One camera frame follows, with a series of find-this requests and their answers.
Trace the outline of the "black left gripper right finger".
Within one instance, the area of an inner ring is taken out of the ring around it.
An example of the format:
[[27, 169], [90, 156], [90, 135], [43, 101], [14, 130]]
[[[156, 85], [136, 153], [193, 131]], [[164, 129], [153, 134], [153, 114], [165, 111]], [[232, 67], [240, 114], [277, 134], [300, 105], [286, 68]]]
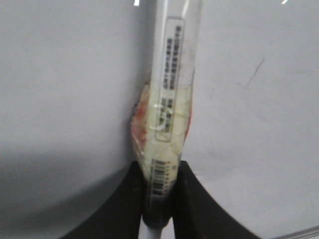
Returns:
[[179, 166], [172, 198], [176, 239], [257, 239], [205, 190], [186, 161]]

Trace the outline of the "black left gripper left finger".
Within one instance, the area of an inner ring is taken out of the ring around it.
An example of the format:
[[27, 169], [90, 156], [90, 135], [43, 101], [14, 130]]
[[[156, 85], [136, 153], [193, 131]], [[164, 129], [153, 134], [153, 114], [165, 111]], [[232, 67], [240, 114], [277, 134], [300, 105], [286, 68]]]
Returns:
[[64, 239], [137, 239], [142, 215], [144, 178], [137, 161], [109, 199]]

